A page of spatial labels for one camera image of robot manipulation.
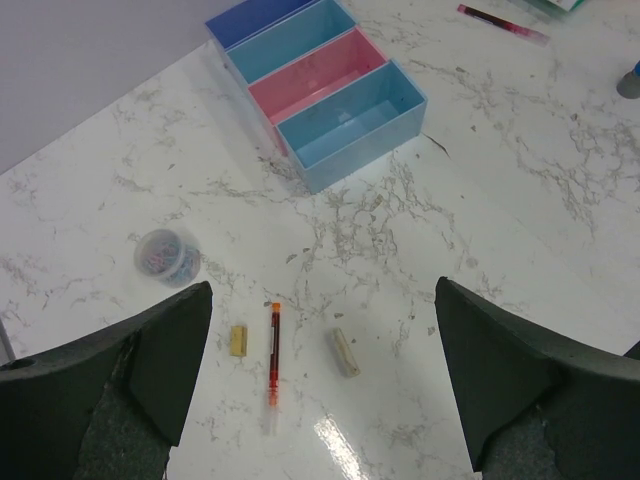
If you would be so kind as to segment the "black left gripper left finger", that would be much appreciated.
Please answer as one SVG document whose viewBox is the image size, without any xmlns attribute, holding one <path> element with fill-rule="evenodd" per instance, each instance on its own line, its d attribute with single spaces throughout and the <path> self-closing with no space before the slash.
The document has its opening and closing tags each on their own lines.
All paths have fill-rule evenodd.
<svg viewBox="0 0 640 480">
<path fill-rule="evenodd" d="M 213 311 L 208 282 L 1 367 L 4 479 L 161 479 Z"/>
</svg>

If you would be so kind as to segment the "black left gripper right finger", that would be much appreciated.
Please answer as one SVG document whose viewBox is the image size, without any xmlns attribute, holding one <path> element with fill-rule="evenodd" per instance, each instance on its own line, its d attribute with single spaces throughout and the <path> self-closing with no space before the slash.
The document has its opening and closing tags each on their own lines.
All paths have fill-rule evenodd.
<svg viewBox="0 0 640 480">
<path fill-rule="evenodd" d="M 555 464 L 563 479 L 639 476 L 639 348 L 615 355 L 512 314 L 458 283 L 436 317 L 471 466 Z"/>
</svg>

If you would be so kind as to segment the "small yellow eraser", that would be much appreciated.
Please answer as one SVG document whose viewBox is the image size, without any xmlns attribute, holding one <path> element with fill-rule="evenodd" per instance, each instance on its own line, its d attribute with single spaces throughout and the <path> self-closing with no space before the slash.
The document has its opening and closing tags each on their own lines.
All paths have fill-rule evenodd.
<svg viewBox="0 0 640 480">
<path fill-rule="evenodd" d="M 244 325 L 231 327 L 230 334 L 230 355 L 234 357 L 245 357 L 247 355 L 248 329 Z"/>
</svg>

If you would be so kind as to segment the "clear tub of paper clips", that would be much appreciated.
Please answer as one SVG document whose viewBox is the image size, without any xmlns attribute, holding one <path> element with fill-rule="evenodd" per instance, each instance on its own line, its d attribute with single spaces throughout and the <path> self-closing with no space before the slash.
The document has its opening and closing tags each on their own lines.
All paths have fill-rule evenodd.
<svg viewBox="0 0 640 480">
<path fill-rule="evenodd" d="M 137 242 L 134 265 L 148 279 L 170 288 L 182 288 L 199 274 L 201 254 L 196 245 L 180 233 L 157 229 Z"/>
</svg>

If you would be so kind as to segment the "red mechanical pencil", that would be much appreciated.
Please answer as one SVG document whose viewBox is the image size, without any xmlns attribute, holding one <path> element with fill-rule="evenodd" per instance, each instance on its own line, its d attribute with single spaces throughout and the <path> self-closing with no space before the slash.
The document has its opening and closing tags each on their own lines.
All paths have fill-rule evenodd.
<svg viewBox="0 0 640 480">
<path fill-rule="evenodd" d="M 274 435 L 279 405 L 279 350 L 280 350 L 281 305 L 271 305 L 271 350 L 269 357 L 269 378 L 267 388 L 266 433 Z"/>
</svg>

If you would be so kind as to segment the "blue cap glue bottle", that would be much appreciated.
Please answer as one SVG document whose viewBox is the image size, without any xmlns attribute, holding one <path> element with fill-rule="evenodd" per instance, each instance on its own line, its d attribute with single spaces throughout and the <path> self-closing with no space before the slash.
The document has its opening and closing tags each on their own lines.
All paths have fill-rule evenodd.
<svg viewBox="0 0 640 480">
<path fill-rule="evenodd" d="M 616 91 L 626 99 L 640 98 L 640 62 L 618 81 Z"/>
</svg>

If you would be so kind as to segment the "red pen clear cap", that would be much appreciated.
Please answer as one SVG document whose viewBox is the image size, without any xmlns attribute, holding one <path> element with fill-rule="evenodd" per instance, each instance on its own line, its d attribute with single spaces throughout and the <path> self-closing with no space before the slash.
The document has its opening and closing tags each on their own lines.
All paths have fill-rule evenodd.
<svg viewBox="0 0 640 480">
<path fill-rule="evenodd" d="M 549 42 L 549 37 L 539 31 L 536 31 L 528 27 L 517 25 L 508 20 L 496 17 L 486 12 L 482 12 L 480 10 L 466 6 L 464 4 L 459 4 L 457 7 L 457 11 L 466 16 L 483 21 L 496 28 L 510 32 L 518 37 L 527 39 L 534 43 L 537 43 L 540 45 L 546 45 Z"/>
</svg>

